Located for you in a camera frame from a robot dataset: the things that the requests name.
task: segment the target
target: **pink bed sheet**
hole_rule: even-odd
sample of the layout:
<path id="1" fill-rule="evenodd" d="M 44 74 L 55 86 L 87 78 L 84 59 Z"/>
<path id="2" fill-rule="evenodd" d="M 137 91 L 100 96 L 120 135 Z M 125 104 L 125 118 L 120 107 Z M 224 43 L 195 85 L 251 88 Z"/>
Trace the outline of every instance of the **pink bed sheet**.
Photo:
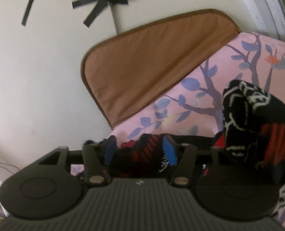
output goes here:
<path id="1" fill-rule="evenodd" d="M 285 103 L 285 43 L 240 33 L 165 95 L 114 128 L 118 144 L 143 133 L 213 137 L 223 129 L 221 96 L 233 79 L 251 82 Z"/>

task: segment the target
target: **strip of black tape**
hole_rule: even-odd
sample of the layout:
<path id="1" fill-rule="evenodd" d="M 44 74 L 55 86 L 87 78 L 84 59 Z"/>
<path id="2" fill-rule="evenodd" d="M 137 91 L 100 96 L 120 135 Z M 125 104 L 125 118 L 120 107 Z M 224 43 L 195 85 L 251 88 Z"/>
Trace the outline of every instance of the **strip of black tape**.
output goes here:
<path id="1" fill-rule="evenodd" d="M 32 6 L 33 2 L 34 2 L 34 0 L 29 0 L 29 2 L 27 4 L 26 10 L 25 10 L 25 13 L 24 13 L 24 16 L 23 16 L 23 20 L 22 20 L 22 25 L 23 26 L 26 26 L 26 22 L 27 22 L 27 19 L 28 19 L 28 16 L 29 16 L 29 12 L 30 12 L 30 9 L 31 9 L 31 6 Z"/>
<path id="2" fill-rule="evenodd" d="M 106 0 L 99 0 L 97 2 L 97 5 L 95 5 L 94 9 L 91 11 L 91 13 L 88 15 L 86 20 L 84 21 L 84 24 L 89 28 L 90 25 L 93 23 L 94 19 L 102 13 L 102 11 L 108 6 Z"/>
<path id="3" fill-rule="evenodd" d="M 87 5 L 89 3 L 93 3 L 95 1 L 97 1 L 97 0 L 77 0 L 77 1 L 72 2 L 72 7 L 77 8 L 77 7 L 80 7 L 83 5 Z"/>

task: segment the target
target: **white logo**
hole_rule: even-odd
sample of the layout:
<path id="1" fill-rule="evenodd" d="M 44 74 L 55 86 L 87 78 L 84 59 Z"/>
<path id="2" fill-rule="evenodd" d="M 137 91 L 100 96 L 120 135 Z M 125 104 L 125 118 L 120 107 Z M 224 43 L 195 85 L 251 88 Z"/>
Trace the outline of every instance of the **white logo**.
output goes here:
<path id="1" fill-rule="evenodd" d="M 136 184 L 141 186 L 142 184 L 144 184 L 145 182 L 143 180 L 139 180 L 139 181 L 136 181 Z"/>

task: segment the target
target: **brown fabric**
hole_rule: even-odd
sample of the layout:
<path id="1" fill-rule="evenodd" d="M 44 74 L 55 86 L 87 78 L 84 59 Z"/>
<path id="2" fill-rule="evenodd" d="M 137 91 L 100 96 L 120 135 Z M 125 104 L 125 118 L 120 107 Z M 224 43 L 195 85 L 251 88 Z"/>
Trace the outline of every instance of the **brown fabric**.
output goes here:
<path id="1" fill-rule="evenodd" d="M 205 9 L 159 20 L 93 47 L 81 74 L 111 127 L 156 100 L 240 33 Z"/>

